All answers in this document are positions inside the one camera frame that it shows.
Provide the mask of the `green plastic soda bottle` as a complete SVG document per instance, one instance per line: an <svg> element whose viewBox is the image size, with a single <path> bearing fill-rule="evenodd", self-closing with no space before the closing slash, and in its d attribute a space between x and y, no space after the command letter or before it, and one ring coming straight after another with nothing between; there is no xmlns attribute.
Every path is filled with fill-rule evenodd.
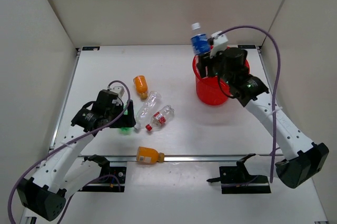
<svg viewBox="0 0 337 224"><path fill-rule="evenodd" d="M127 110L123 113L123 116L126 116L127 114ZM120 129L120 132L123 133L123 134L129 134L132 127L127 127L127 128L119 128Z"/></svg>

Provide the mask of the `blue label water bottle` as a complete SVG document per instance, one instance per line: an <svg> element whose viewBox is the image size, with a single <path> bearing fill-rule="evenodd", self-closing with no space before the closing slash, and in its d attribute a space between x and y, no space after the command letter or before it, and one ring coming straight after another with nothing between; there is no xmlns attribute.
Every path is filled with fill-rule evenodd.
<svg viewBox="0 0 337 224"><path fill-rule="evenodd" d="M207 35L202 32L199 23L194 23L192 27L191 43L195 55L205 54L210 52L211 46L208 42Z"/></svg>

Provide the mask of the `clear bottle red label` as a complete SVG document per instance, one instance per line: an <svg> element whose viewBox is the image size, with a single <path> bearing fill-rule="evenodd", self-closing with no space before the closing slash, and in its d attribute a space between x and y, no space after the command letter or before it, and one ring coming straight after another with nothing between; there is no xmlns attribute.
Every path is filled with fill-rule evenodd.
<svg viewBox="0 0 337 224"><path fill-rule="evenodd" d="M148 132L161 130L173 118L174 109L171 107L171 105L166 105L151 117L151 120L145 126L145 129Z"/></svg>

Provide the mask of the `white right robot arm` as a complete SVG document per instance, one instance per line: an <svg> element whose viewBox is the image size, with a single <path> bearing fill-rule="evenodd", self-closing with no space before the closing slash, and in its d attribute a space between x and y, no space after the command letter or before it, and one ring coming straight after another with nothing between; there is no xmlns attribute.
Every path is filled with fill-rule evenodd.
<svg viewBox="0 0 337 224"><path fill-rule="evenodd" d="M227 47L217 53L207 52L196 57L196 68L202 79L216 78L217 85L227 85L223 94L236 99L264 126L273 138L273 147L282 150L284 159L272 161L278 178L289 188L296 188L321 171L329 149L315 144L276 105L274 92L250 73L248 52Z"/></svg>

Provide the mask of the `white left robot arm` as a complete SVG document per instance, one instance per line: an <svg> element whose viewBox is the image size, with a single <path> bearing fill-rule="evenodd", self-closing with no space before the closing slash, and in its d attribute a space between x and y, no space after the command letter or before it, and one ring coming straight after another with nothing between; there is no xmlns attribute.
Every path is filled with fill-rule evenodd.
<svg viewBox="0 0 337 224"><path fill-rule="evenodd" d="M95 101L89 101L76 113L63 142L39 162L29 179L21 178L16 190L24 207L47 221L61 214L66 202L91 181L109 179L110 162L94 154L73 171L70 170L81 151L104 128L135 126L133 102L122 102L128 88L117 86L103 89Z"/></svg>

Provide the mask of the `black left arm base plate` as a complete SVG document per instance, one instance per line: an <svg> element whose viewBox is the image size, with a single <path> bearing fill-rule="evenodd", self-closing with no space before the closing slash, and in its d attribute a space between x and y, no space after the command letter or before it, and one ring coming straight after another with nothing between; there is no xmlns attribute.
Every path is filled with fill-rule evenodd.
<svg viewBox="0 0 337 224"><path fill-rule="evenodd" d="M108 170L102 170L100 179L81 188L80 192L124 192L127 164L112 162Z"/></svg>

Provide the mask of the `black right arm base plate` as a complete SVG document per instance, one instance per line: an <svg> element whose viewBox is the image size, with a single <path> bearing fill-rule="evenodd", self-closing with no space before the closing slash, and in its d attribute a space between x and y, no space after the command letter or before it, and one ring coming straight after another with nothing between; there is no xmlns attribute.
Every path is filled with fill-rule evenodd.
<svg viewBox="0 0 337 224"><path fill-rule="evenodd" d="M209 184L219 182L221 193L234 194L270 194L270 184L268 177L262 173L253 175L248 172L246 167L248 161L253 158L261 157L257 154L248 154L236 162L235 166L220 166L220 175L209 178Z"/></svg>

